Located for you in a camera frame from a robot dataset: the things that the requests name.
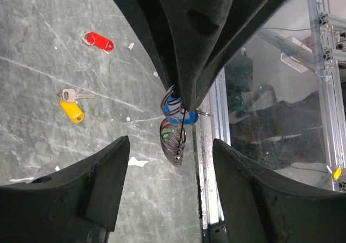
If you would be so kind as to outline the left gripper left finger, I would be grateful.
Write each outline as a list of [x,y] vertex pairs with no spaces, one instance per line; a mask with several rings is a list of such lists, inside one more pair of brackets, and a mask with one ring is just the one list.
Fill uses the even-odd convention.
[[1,187],[1,242],[107,242],[128,168],[127,136],[60,171]]

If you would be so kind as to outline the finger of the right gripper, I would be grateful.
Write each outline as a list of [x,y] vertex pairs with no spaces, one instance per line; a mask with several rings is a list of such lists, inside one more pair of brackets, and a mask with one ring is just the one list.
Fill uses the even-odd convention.
[[183,106],[199,107],[226,62],[286,0],[159,0],[151,59]]
[[159,0],[113,0],[149,55],[165,89],[179,97],[178,70],[171,30]]

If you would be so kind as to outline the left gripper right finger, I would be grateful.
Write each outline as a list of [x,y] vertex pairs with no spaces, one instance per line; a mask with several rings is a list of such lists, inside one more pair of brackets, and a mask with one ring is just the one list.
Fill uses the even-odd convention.
[[219,139],[212,147],[229,242],[345,242],[345,194],[287,178]]

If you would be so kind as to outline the blue tag key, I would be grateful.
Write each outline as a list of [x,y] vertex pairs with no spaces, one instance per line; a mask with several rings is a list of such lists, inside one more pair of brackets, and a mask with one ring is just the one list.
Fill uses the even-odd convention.
[[164,116],[172,124],[195,124],[200,116],[212,117],[210,113],[201,110],[188,111],[182,106],[181,98],[165,97],[161,102],[161,108]]

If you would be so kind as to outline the green key tag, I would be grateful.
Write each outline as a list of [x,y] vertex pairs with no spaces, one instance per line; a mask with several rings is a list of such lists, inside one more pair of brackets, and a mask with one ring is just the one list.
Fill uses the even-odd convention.
[[172,132],[173,132],[173,129],[171,127],[163,128],[163,130],[162,130],[162,138],[163,139],[167,139],[167,137],[169,137]]

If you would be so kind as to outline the large keyring yellow handle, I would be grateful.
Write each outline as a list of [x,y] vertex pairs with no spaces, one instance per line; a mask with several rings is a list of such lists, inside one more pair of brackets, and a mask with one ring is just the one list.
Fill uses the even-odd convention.
[[[175,90],[175,86],[172,85],[167,90],[164,98],[167,96],[171,96],[173,98],[180,98],[180,97],[174,97],[174,90]],[[162,138],[162,130],[165,127],[171,127],[173,129],[173,132],[171,133],[169,137],[167,137],[167,139]],[[187,138],[184,124],[178,124],[178,125],[172,124],[164,116],[164,119],[162,120],[159,127],[159,138],[160,138],[162,151],[165,157],[167,158],[167,160],[174,167],[180,167],[183,162],[184,148],[185,148],[185,142]]]

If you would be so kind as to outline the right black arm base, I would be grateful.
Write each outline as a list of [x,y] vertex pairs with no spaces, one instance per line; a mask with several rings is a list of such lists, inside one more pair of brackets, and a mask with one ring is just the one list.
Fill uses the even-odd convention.
[[225,222],[208,225],[202,232],[202,243],[228,243]]

